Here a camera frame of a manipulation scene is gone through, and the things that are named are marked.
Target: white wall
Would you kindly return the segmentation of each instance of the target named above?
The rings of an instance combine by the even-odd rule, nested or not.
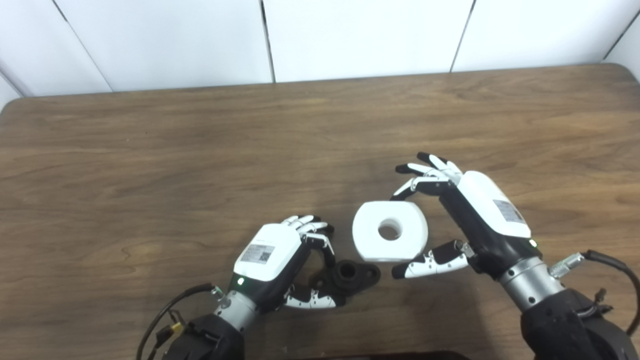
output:
[[[2,113],[2,109],[8,102],[19,97],[20,94],[18,94],[4,76],[0,74],[0,113]]]
[[[264,0],[267,38],[260,0],[56,1],[60,11],[0,0],[0,72],[22,95],[598,63],[640,10],[640,0]],[[638,27],[607,59],[636,74]]]
[[[598,63],[638,0],[477,0],[453,71]]]
[[[605,61],[627,67],[640,81],[640,20],[638,19],[640,17],[629,27]]]
[[[0,71],[26,96],[111,91],[50,0],[0,0]]]
[[[114,91],[270,83],[258,0],[57,0]]]
[[[265,0],[276,80],[448,72],[472,0]]]

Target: label sticker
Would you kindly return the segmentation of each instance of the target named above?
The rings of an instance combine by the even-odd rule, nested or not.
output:
[[[240,261],[264,265],[269,261],[269,257],[275,248],[275,246],[251,244],[242,255]]]
[[[521,224],[526,224],[522,215],[520,215],[512,203],[504,200],[494,200],[493,203],[498,207],[498,210],[500,210],[500,213],[502,213],[506,222],[519,222]]]

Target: panel seam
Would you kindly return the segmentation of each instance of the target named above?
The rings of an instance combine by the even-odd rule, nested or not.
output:
[[[260,13],[262,14],[262,27],[264,28],[264,41],[267,45],[267,57],[269,60],[269,70],[271,71],[271,82],[276,82],[276,71],[273,67],[273,55],[271,54],[271,41],[269,39],[269,26],[267,25],[267,13],[264,9],[264,1],[260,0]]]
[[[74,27],[71,26],[71,23],[69,22],[69,20],[67,20],[67,17],[65,16],[65,13],[62,12],[62,9],[56,3],[56,0],[51,0],[51,1],[53,2],[53,5],[55,5],[56,8],[58,9],[58,11],[60,12],[60,15],[62,16],[62,19],[64,19],[65,22],[67,22],[67,25],[69,25],[69,28],[71,29],[71,31],[73,31],[74,35],[76,36],[76,39],[78,40],[78,42],[80,43],[80,45],[84,49],[84,52],[86,53],[86,55],[89,56],[89,60],[91,60],[91,62],[93,63],[93,66],[95,66],[95,69],[98,70],[98,73],[100,74],[100,76],[102,76],[102,79],[104,80],[105,84],[107,84],[107,86],[109,87],[109,90],[111,90],[111,92],[114,92],[113,91],[113,86],[111,86],[111,84],[109,84],[109,80],[107,80],[107,77],[104,75],[102,70],[100,70],[100,67],[98,66],[98,64],[93,59],[93,56],[91,56],[91,53],[89,53],[89,50],[86,48],[86,46],[84,46],[84,43],[82,42],[82,39],[80,39],[80,37],[76,33],[76,29],[74,29]]]
[[[453,72],[453,67],[456,64],[456,60],[458,59],[458,53],[460,52],[460,46],[462,45],[462,40],[465,38],[465,33],[467,32],[467,26],[469,25],[469,20],[471,20],[471,14],[474,12],[474,8],[476,7],[476,0],[471,3],[471,8],[469,9],[469,15],[467,15],[467,21],[465,22],[465,27],[462,29],[462,34],[460,35],[460,41],[458,42],[458,47],[456,48],[456,54],[453,56],[453,61],[451,62],[451,67],[449,68],[449,72]]]

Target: white paper roll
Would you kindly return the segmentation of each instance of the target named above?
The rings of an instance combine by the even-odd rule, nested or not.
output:
[[[386,240],[381,227],[398,233]],[[416,204],[406,201],[372,201],[360,206],[353,219],[353,242],[365,261],[409,261],[422,254],[427,245],[428,227]]]

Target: wood grain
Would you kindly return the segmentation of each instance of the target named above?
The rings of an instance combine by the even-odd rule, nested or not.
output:
[[[226,286],[257,229],[291,214],[328,220],[338,257],[358,259],[356,210],[389,198],[418,151],[492,177],[549,263],[594,248],[640,270],[640,88],[616,65],[21,99],[0,115],[3,357],[130,359],[168,299]],[[461,236],[436,199],[415,201],[432,245]],[[263,316],[247,358],[532,358],[487,276],[381,269],[341,309]],[[589,264],[565,283],[606,287],[609,318],[629,323],[621,274]]]

